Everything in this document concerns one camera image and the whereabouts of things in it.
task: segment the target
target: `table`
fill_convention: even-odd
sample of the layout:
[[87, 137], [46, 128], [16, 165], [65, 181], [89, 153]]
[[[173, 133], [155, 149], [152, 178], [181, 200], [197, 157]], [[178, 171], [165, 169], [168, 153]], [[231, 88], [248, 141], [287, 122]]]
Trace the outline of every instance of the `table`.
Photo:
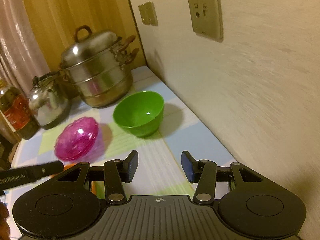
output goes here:
[[[39, 130], [28, 141], [22, 140], [12, 167], [57, 160], [53, 149], [58, 135], [69, 123], [82, 116], [94, 117], [99, 122], [103, 147], [97, 149], [94, 156], [81, 161], [89, 161], [91, 166], [99, 166], [112, 159], [124, 160], [132, 150], [138, 151], [139, 165], [133, 181], [124, 184], [127, 197], [132, 194], [188, 194], [192, 198], [196, 184], [188, 183], [182, 170], [180, 158], [184, 150], [189, 151], [196, 160], [208, 159], [218, 166], [228, 167], [231, 162], [236, 161], [196, 115], [148, 67], [134, 69], [132, 75], [133, 86], [129, 94], [150, 90], [158, 92], [164, 98], [164, 119], [154, 135], [142, 139], [122, 131], [112, 120], [116, 104], [96, 109], [75, 98], [67, 120], [50, 130]], [[6, 196], [2, 201], [7, 204], [10, 212], [8, 223], [11, 239], [21, 236], [11, 215], [13, 203], [23, 193], [46, 180], [5, 192]], [[221, 198], [227, 192], [227, 183], [217, 182], [215, 198]], [[97, 195], [104, 195], [103, 185], [100, 183], [97, 186]]]

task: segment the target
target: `triangular cutout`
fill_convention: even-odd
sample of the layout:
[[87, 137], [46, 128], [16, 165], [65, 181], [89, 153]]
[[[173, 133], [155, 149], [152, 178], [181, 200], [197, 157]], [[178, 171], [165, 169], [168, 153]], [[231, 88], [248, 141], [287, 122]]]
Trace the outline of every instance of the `triangular cutout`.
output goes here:
[[69, 173], [64, 175], [62, 178], [58, 179], [58, 181], [77, 181], [80, 171], [81, 168], [74, 169], [73, 171], [70, 171]]
[[261, 182], [262, 181], [261, 178], [257, 177], [256, 175], [254, 175], [253, 173], [251, 173], [250, 171], [244, 168], [239, 169], [239, 171], [240, 171], [242, 180], [244, 182]]

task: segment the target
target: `pink bowl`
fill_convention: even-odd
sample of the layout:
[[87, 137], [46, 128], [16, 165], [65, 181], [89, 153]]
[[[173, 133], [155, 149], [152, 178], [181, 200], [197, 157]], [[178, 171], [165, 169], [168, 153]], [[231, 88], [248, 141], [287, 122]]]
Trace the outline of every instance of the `pink bowl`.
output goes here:
[[62, 161], [74, 161], [93, 147], [99, 125], [92, 117], [81, 117], [69, 124], [58, 136], [54, 154]]

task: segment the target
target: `light switch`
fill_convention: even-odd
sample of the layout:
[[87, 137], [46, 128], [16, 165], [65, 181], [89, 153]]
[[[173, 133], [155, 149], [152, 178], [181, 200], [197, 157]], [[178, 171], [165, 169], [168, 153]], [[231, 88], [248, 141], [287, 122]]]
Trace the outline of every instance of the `light switch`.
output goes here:
[[153, 2], [147, 2], [144, 4], [144, 7], [147, 12], [147, 16], [149, 17], [150, 24], [158, 26], [158, 20], [156, 15], [156, 10]]
[[144, 4], [141, 4], [138, 6], [139, 11], [140, 11], [140, 16], [141, 16], [141, 20], [143, 22], [144, 25], [150, 25], [150, 19], [147, 15], [147, 10]]
[[223, 26], [220, 0], [188, 0], [188, 2], [193, 31], [221, 42]]

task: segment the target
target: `yellow wooden door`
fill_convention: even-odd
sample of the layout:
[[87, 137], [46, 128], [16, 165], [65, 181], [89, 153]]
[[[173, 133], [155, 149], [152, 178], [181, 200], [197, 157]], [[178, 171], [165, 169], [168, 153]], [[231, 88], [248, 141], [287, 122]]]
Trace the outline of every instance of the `yellow wooden door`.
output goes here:
[[126, 38], [136, 35], [129, 51], [140, 51], [132, 67], [145, 65], [128, 0], [23, 0], [36, 40], [51, 71], [59, 67], [61, 53], [74, 43], [73, 33], [81, 25], [93, 32], [110, 29]]

